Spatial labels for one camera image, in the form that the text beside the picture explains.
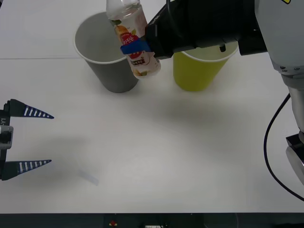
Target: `black cable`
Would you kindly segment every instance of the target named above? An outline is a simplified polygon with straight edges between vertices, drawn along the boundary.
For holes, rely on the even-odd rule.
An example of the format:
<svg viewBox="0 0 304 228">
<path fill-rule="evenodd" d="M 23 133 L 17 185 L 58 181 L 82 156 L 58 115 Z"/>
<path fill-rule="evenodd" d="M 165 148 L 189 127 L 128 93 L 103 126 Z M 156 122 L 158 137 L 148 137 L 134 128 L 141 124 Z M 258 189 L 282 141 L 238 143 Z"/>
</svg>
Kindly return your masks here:
<svg viewBox="0 0 304 228">
<path fill-rule="evenodd" d="M 267 130 L 266 130 L 266 134 L 265 134 L 265 138 L 264 138 L 264 158 L 265 158 L 265 162 L 266 162 L 266 166 L 271 174 L 271 176 L 276 180 L 276 182 L 279 183 L 279 185 L 281 185 L 286 191 L 288 191 L 290 194 L 292 194 L 293 196 L 297 197 L 299 200 L 304 201 L 304 198 L 298 194 L 296 194 L 295 192 L 291 191 L 289 188 L 287 188 L 274 174 L 274 172 L 272 172 L 272 169 L 269 165 L 269 161 L 268 161 L 268 155 L 267 155 L 267 139 L 268 139 L 268 135 L 269 135 L 269 131 L 272 127 L 272 124 L 274 123 L 274 121 L 276 120 L 277 116 L 279 115 L 279 113 L 281 112 L 281 110 L 283 109 L 283 107 L 285 106 L 285 104 L 287 103 L 287 101 L 290 99 L 290 94 L 288 94 L 288 96 L 285 98 L 285 100 L 282 102 L 282 104 L 280 105 L 280 107 L 278 108 L 277 112 L 275 113 L 274 117 L 272 117 Z"/>
<path fill-rule="evenodd" d="M 173 28 L 175 34 L 179 38 L 183 39 L 183 35 L 181 34 L 181 32 L 179 31 L 179 29 L 177 28 L 176 23 L 174 21 L 174 18 L 172 16 L 172 12 L 171 12 L 171 0 L 167 0 L 167 10 L 168 10 L 168 16 L 169 16 L 169 21 L 170 21 L 171 27 Z"/>
</svg>

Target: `gray paper cup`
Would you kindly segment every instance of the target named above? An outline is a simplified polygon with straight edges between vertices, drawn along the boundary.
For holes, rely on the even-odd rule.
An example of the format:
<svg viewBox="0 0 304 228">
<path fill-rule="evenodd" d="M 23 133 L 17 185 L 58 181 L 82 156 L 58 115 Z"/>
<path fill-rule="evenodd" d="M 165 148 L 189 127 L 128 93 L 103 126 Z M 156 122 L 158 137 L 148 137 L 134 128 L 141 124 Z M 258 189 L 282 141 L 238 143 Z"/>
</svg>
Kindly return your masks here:
<svg viewBox="0 0 304 228">
<path fill-rule="evenodd" d="M 105 12 L 81 23 L 75 33 L 74 46 L 107 90 L 124 93 L 136 86 L 138 79 L 120 51 L 121 43 Z"/>
</svg>

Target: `bottle label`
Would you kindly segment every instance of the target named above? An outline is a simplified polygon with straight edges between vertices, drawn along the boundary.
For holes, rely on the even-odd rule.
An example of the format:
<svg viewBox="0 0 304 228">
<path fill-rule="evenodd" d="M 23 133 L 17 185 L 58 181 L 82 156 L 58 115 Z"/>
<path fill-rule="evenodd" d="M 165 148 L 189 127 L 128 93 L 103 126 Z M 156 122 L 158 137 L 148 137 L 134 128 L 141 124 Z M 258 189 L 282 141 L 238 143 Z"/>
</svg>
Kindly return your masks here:
<svg viewBox="0 0 304 228">
<path fill-rule="evenodd" d="M 136 9 L 124 19 L 112 20 L 116 34 L 122 45 L 128 45 L 145 35 L 147 20 L 143 8 Z M 147 76 L 160 68 L 159 60 L 154 58 L 154 52 L 136 52 L 128 55 L 128 61 L 135 76 Z"/>
</svg>

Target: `paper cup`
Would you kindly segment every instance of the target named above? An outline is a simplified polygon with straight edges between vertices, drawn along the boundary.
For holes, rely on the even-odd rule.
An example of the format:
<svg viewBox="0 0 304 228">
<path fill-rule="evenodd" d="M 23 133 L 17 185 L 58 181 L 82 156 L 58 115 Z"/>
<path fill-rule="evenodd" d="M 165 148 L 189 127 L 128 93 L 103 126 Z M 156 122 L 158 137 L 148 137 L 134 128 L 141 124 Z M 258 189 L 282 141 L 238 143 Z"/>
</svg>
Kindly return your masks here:
<svg viewBox="0 0 304 228">
<path fill-rule="evenodd" d="M 238 43 L 233 42 L 226 44 L 225 52 L 214 46 L 174 54 L 175 82 L 186 91 L 204 90 L 237 50 Z"/>
<path fill-rule="evenodd" d="M 106 13 L 90 16 L 74 36 L 77 53 L 86 60 L 105 88 L 113 93 L 130 91 L 138 82 Z"/>
</svg>

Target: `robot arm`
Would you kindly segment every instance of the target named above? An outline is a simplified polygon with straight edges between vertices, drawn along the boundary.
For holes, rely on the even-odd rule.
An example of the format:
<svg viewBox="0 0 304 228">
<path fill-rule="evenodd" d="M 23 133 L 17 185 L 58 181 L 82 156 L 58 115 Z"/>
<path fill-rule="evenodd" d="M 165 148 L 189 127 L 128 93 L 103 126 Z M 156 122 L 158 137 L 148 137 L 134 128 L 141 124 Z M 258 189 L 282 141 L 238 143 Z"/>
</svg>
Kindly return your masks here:
<svg viewBox="0 0 304 228">
<path fill-rule="evenodd" d="M 268 51 L 288 86 L 300 133 L 287 138 L 287 157 L 304 184 L 304 1 L 174 0 L 154 17 L 145 40 L 159 59 L 176 52 L 238 41 L 241 55 Z"/>
</svg>

